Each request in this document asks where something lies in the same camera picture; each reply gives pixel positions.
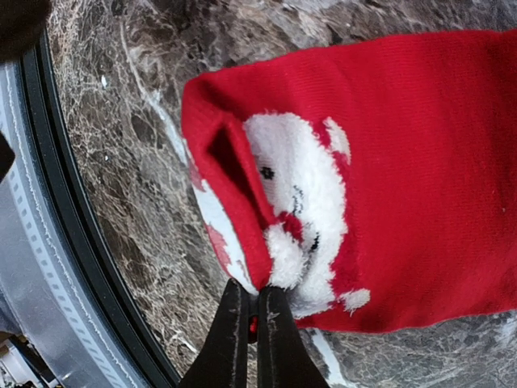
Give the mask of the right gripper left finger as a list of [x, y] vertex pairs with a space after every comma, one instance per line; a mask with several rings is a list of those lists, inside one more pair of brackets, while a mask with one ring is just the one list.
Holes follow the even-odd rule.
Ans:
[[249, 294], [228, 280], [208, 336], [179, 387], [242, 388], [247, 384]]

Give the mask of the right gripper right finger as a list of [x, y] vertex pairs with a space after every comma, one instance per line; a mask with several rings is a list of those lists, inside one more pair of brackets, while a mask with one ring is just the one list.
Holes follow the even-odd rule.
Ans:
[[271, 286], [258, 298], [258, 386], [328, 386], [306, 351], [285, 292]]

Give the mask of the red santa sock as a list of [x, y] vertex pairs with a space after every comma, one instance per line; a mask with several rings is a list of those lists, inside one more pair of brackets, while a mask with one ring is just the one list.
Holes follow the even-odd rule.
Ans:
[[388, 36], [183, 92], [216, 257], [303, 327], [383, 332], [516, 307], [516, 33]]

